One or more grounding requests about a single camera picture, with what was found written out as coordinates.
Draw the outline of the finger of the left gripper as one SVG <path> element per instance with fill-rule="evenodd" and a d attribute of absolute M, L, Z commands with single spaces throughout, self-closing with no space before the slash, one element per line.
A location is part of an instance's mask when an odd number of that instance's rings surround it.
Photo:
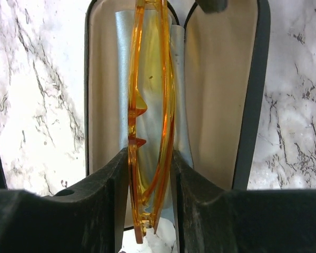
<path fill-rule="evenodd" d="M 220 13 L 228 6 L 227 0 L 195 0 L 204 13 Z"/>

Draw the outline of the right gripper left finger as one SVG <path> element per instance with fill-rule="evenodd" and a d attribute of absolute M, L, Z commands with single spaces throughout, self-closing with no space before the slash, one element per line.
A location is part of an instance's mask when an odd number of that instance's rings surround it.
<path fill-rule="evenodd" d="M 127 149 L 52 197 L 0 190 L 0 252 L 118 252 L 127 191 Z"/>

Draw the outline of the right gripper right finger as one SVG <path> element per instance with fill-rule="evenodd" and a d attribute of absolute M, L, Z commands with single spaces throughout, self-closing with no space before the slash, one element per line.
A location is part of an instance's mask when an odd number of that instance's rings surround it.
<path fill-rule="evenodd" d="M 316 189 L 225 191 L 172 158 L 179 252 L 316 252 Z"/>

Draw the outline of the black glasses case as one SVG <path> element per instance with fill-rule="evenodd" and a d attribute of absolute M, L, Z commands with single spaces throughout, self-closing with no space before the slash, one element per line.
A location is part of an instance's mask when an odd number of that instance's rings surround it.
<path fill-rule="evenodd" d="M 169 2 L 176 66 L 175 149 L 215 185 L 247 188 L 259 127 L 270 37 L 268 1 L 228 1 L 206 13 Z M 127 144 L 129 43 L 134 1 L 91 1 L 85 20 L 86 171 Z"/>

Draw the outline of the orange plastic sunglasses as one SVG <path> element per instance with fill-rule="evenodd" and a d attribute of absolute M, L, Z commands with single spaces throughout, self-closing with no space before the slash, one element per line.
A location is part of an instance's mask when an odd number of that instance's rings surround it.
<path fill-rule="evenodd" d="M 128 165 L 133 226 L 156 230 L 169 181 L 175 121 L 171 19 L 166 1 L 137 1 L 128 81 Z"/>

